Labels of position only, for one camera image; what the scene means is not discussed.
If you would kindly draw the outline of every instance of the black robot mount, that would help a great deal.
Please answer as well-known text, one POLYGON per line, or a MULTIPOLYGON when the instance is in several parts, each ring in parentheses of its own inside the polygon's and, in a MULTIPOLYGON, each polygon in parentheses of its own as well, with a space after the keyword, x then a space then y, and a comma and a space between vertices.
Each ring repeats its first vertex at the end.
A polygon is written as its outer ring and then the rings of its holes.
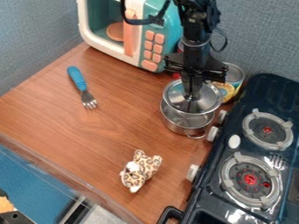
MULTIPOLYGON (((184 29, 182 38, 184 52, 166 55, 165 69, 181 74, 186 99, 198 100, 204 82, 226 81, 228 66, 211 55, 211 35, 220 22, 220 11, 215 0, 173 1, 184 29)), ((170 0, 166 0, 163 8, 154 17, 127 19, 125 0, 121 0, 122 17, 131 25, 159 24, 169 4, 170 0)))

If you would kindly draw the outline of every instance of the toy microwave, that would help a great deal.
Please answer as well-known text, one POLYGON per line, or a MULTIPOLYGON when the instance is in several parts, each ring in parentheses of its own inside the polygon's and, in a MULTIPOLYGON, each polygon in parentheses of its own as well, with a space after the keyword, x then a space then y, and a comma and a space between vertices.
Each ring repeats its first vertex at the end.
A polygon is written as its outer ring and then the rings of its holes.
MULTIPOLYGON (((155 16, 162 0, 127 0, 126 17, 155 16)), ((78 0, 82 38, 95 49, 154 73, 163 71, 163 56, 173 53, 182 36, 177 7, 171 1, 159 24, 131 25, 122 21, 119 0, 78 0)))

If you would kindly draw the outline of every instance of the microwave keypad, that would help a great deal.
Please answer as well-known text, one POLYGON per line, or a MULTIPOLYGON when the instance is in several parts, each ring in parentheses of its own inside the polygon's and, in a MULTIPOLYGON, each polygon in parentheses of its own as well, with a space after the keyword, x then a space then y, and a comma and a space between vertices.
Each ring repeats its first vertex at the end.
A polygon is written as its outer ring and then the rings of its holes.
POLYGON ((155 72, 158 69, 158 64, 162 61, 164 35, 146 31, 145 38, 144 48, 146 50, 143 52, 145 59, 142 61, 142 66, 151 72, 155 72))

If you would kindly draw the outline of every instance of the wooden countertop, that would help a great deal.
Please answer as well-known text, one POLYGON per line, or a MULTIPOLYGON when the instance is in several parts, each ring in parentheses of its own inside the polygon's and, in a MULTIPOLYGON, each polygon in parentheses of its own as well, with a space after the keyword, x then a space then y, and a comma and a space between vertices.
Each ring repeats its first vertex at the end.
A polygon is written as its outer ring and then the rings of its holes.
POLYGON ((109 201, 97 202, 127 222, 155 223, 166 206, 184 209, 191 190, 186 173, 211 148, 206 140, 176 135, 162 124, 159 102, 170 81, 165 74, 153 75, 83 43, 0 99, 0 130, 108 195, 136 219, 118 213, 109 201), (66 74, 71 65, 85 75, 98 109, 82 107, 66 74), (163 163, 132 194, 119 173, 136 149, 160 155, 163 163))

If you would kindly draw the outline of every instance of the stuffed toy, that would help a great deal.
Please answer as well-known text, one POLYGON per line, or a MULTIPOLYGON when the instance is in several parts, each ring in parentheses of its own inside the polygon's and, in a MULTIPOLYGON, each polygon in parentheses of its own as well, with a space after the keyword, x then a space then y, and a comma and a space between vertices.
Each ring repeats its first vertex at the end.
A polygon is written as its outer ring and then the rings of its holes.
POLYGON ((148 157, 144 151, 136 150, 133 161, 128 162, 120 173, 122 183, 132 193, 136 193, 144 185, 145 180, 155 175, 161 163, 160 156, 148 157))

